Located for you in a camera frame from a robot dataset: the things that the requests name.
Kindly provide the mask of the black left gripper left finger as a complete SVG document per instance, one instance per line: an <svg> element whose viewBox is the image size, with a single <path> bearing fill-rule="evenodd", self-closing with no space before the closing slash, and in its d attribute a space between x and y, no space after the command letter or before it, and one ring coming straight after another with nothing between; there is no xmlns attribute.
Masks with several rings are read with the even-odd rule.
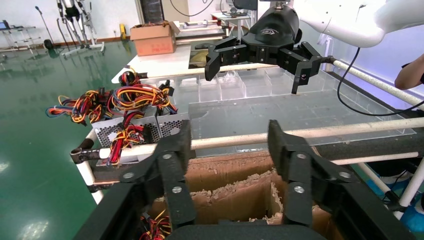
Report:
<svg viewBox="0 0 424 240"><path fill-rule="evenodd" d="M186 173L191 156L191 125L182 120L178 133L161 138L151 156L133 166L121 177L119 186L124 196L138 209L151 207L163 197L172 229L192 225L196 211Z"/></svg>

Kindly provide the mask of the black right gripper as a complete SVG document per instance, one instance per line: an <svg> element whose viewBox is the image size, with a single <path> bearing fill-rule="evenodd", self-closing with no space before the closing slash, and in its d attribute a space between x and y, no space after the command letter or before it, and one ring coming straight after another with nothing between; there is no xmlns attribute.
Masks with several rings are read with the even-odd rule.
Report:
<svg viewBox="0 0 424 240"><path fill-rule="evenodd" d="M205 80L210 82L221 66L241 62L277 65L294 75L292 94L299 86L309 83L310 77L319 73L320 66L332 62L322 56L310 43L302 41L302 30L297 12L283 5L270 7L239 40L234 37L221 39L208 47L204 67Z"/></svg>

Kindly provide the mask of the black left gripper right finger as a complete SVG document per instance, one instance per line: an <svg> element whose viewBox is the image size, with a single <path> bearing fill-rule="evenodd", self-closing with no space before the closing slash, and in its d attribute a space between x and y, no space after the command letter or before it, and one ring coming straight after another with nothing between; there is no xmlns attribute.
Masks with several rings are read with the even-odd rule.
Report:
<svg viewBox="0 0 424 240"><path fill-rule="evenodd" d="M314 197L320 201L329 184L353 182L352 173L317 155L301 136L284 132L277 120L268 123L268 151L282 180L284 193L283 222L286 225L312 225ZM314 194L312 187L318 188Z"/></svg>

